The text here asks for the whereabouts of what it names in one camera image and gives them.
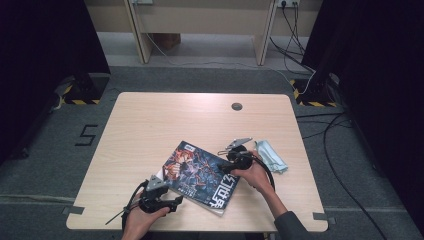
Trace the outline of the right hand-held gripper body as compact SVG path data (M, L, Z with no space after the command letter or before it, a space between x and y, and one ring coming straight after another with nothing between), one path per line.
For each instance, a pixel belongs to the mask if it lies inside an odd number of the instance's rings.
M252 165L252 155L244 146L251 140L251 137L235 139L225 148L227 160L233 164L234 169L247 170Z

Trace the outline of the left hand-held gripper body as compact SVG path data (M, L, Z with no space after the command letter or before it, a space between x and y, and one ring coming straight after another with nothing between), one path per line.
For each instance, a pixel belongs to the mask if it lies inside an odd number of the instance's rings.
M170 209L170 204L163 201L161 196L168 192L168 186L159 177L152 175L149 180L142 183L143 190L140 194L138 206L145 213L155 213L163 208Z

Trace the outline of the light blue face mask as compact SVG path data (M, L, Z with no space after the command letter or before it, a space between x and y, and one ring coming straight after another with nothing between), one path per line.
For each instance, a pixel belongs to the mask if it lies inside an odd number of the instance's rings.
M260 158L271 172L283 173L288 169L287 164L267 140L256 141L255 148Z

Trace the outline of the dark illustrated magazine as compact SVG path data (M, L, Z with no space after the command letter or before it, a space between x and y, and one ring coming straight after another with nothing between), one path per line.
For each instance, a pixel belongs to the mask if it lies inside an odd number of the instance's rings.
M222 216L238 185L239 177L224 173L226 160L181 141L157 176L175 193Z

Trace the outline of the person's right hand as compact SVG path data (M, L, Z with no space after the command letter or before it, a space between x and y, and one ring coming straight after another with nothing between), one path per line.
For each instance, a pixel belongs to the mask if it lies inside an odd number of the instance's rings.
M253 161L247 170L235 169L231 171L231 174L245 179L263 197L271 196L275 193L265 169L257 161Z

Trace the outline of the person's left hand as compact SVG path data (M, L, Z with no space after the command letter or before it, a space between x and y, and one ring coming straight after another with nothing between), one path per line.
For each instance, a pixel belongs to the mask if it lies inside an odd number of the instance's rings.
M140 207L133 208L127 216L121 240L141 240L150 227L169 211L169 207L161 208L154 213L145 213Z

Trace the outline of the black stand base striped tape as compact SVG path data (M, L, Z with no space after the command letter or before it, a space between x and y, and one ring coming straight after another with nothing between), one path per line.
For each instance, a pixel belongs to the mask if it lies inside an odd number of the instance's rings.
M292 79L295 101L301 106L336 107L336 101L325 83L314 83L312 78Z
M98 104L109 82L108 74L84 74L72 80L62 95L64 104Z

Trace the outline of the brown cardboard box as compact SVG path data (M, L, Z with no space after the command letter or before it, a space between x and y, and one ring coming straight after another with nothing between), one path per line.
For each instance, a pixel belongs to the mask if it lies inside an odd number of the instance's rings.
M166 49L170 50L181 43L181 35L175 33L154 33L154 42Z

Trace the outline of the beige wooden desk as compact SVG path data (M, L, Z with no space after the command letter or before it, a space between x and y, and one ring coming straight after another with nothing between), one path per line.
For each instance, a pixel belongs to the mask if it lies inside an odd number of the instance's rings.
M124 0L140 60L147 64L153 33L248 35L256 63L265 62L277 0Z

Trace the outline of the black curtain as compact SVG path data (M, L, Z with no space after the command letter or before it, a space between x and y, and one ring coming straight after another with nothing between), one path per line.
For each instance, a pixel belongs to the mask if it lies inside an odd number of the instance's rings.
M377 167L424 235L424 0L322 0L304 64L335 74Z
M84 0L0 0L0 164L29 143L62 80L108 71Z

